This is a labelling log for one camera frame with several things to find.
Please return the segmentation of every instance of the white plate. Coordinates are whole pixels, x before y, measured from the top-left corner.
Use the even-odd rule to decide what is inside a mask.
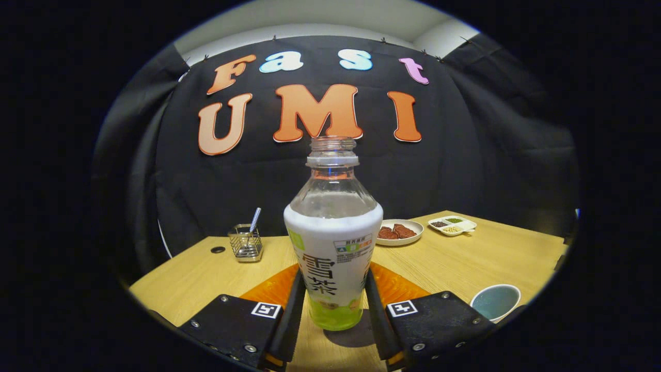
[[[382,246],[396,247],[403,246],[405,244],[411,244],[416,240],[420,239],[422,232],[424,231],[424,226],[411,220],[383,220],[381,227],[390,227],[393,228],[395,224],[402,224],[405,228],[410,228],[416,234],[410,238],[405,239],[379,239],[376,238],[376,243]]]
[[[448,218],[458,218],[458,219],[461,220],[461,222],[456,222],[456,223],[450,222],[450,221],[447,220]],[[446,223],[447,226],[436,227],[436,226],[432,225],[433,222],[439,222],[439,221],[442,221],[443,223]],[[427,221],[427,223],[434,230],[440,231],[440,232],[442,232],[443,234],[445,234],[447,236],[455,236],[455,235],[462,234],[464,232],[472,232],[477,227],[477,224],[475,222],[473,222],[473,221],[471,221],[467,218],[463,218],[461,216],[443,216],[443,217],[435,218],[433,220],[429,220],[429,221]],[[449,228],[449,227],[456,227],[456,228],[459,229],[459,231],[457,231],[457,232],[444,231],[444,229]]]

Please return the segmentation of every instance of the meat slice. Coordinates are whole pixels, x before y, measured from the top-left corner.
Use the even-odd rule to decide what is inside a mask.
[[[382,227],[379,231],[379,239],[399,239],[397,235],[390,227]]]
[[[407,228],[402,224],[395,224],[395,226],[393,227],[393,231],[397,234],[397,236],[400,239],[410,238],[411,236],[416,235],[415,231],[411,230],[410,228]]]

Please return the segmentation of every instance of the black curtain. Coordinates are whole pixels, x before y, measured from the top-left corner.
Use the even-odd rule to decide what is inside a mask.
[[[347,48],[369,52],[372,68],[342,68],[337,52]],[[259,72],[267,56],[284,51],[301,53],[303,67]],[[249,54],[256,60],[232,86],[206,94],[218,66]],[[400,58],[421,65],[429,84],[416,82]],[[300,119],[300,141],[272,138],[282,110],[275,90],[291,84],[306,86],[317,101],[334,84],[358,88],[354,106],[364,135],[357,140],[356,175],[383,206],[384,218],[447,209],[557,236],[570,232],[578,207],[571,134],[536,78],[483,34],[444,59],[387,42],[302,36],[242,46],[190,69],[170,46],[117,98],[95,153],[100,225],[124,219],[132,233],[131,241],[115,244],[125,277],[135,281],[168,259],[159,222],[172,255],[249,223],[256,207],[262,207],[263,236],[286,234],[282,211],[309,177],[310,150]],[[421,141],[393,136],[397,117],[389,91],[415,98]],[[222,103],[215,127],[222,138],[229,130],[227,102],[244,93],[253,97],[241,141],[226,154],[203,154],[200,109]],[[126,184],[117,181],[122,172],[130,174]],[[127,203],[127,215],[105,214],[107,203]]]

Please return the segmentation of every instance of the utensil holder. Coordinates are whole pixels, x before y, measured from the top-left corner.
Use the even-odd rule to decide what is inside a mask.
[[[257,262],[262,259],[264,250],[257,227],[250,232],[250,224],[238,224],[227,233],[227,236],[237,261]]]

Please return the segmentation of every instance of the bottle label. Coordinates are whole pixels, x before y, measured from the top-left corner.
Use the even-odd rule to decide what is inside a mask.
[[[285,225],[311,299],[326,309],[356,310],[381,226],[383,209],[317,218],[287,207]]]
[[[301,234],[290,229],[310,297],[325,308],[358,306],[374,251],[372,234],[343,240],[320,240],[311,236],[298,239],[296,236],[301,237]],[[326,249],[305,250],[306,247]]]

